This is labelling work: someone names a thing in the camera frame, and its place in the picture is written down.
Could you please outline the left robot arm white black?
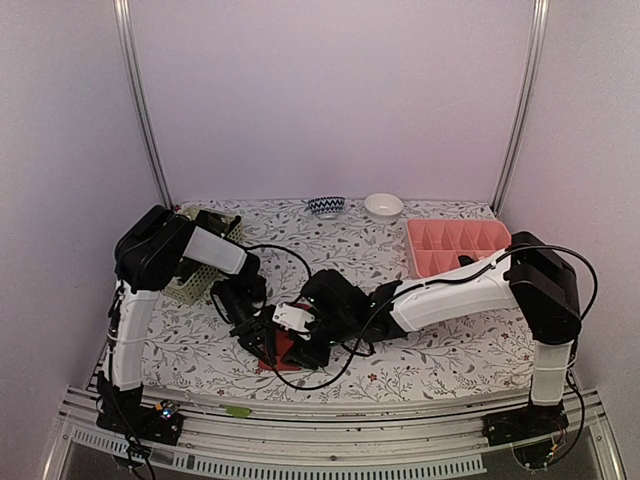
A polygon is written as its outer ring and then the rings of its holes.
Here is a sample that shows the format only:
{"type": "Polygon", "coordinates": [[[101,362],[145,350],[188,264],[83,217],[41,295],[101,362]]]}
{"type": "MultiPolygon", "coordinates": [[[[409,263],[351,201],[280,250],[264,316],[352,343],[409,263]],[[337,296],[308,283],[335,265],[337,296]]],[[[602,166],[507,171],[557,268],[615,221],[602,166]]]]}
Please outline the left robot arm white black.
{"type": "Polygon", "coordinates": [[[108,318],[106,367],[98,389],[111,419],[128,434],[148,426],[143,395],[142,360],[148,326],[160,293],[171,283],[183,260],[211,267],[247,290],[259,284],[261,249],[243,245],[208,227],[202,215],[192,219],[161,205],[153,206],[117,242],[116,288],[108,318]]]}

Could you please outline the red cloth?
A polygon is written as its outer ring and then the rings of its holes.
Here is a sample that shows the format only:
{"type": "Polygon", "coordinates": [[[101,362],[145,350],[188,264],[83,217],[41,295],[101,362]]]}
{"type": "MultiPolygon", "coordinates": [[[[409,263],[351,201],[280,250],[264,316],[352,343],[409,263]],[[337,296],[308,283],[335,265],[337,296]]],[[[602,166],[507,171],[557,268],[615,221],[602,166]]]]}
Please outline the red cloth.
{"type": "MultiPolygon", "coordinates": [[[[310,306],[303,303],[286,303],[302,308],[309,312],[310,306]]],[[[312,339],[311,325],[307,334],[285,330],[272,321],[273,332],[266,338],[268,349],[274,352],[278,359],[276,369],[279,371],[299,371],[306,368],[306,360],[301,357],[302,348],[306,347],[312,339]]]]}

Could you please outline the black striped underwear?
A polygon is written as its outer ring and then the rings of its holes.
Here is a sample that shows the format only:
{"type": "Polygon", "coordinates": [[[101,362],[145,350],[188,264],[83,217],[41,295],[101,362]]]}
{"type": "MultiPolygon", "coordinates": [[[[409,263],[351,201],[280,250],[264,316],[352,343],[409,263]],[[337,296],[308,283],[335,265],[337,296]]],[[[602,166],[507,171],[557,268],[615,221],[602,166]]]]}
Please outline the black striped underwear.
{"type": "Polygon", "coordinates": [[[477,262],[477,259],[475,257],[469,255],[459,255],[457,259],[461,267],[472,265],[477,262]]]}

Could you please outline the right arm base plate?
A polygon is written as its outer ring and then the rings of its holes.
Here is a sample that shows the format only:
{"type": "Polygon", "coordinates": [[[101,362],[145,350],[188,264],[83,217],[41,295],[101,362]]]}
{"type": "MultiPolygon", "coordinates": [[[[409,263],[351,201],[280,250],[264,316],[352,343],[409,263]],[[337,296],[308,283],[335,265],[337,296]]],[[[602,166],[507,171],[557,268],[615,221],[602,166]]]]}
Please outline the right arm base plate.
{"type": "Polygon", "coordinates": [[[568,426],[562,406],[526,405],[485,415],[482,418],[482,435],[490,446],[497,446],[559,433],[568,426]]]}

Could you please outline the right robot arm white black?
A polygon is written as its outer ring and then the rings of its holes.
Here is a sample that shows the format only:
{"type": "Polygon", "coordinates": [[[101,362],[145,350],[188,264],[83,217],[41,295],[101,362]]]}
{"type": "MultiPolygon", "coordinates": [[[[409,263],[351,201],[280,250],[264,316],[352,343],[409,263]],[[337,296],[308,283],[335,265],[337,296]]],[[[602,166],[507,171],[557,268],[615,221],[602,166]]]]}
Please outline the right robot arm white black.
{"type": "Polygon", "coordinates": [[[350,340],[375,344],[451,319],[517,308],[534,341],[534,363],[530,404],[516,422],[524,435],[537,436],[555,420],[571,353],[595,303],[580,303],[567,256],[595,270],[583,255],[527,231],[484,259],[428,278],[389,282],[370,295],[338,271],[320,270],[301,291],[307,306],[281,303],[273,320],[304,344],[318,341],[327,349],[350,340]]]}

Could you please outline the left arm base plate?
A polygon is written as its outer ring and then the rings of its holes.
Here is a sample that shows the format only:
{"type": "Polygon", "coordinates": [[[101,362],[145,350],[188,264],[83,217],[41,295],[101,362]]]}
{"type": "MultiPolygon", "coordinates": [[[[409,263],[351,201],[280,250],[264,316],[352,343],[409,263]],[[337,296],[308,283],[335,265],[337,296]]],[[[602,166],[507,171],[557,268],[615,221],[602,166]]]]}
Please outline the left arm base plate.
{"type": "Polygon", "coordinates": [[[96,425],[126,438],[176,446],[184,420],[185,417],[180,413],[166,417],[152,407],[111,405],[104,401],[96,425]]]}

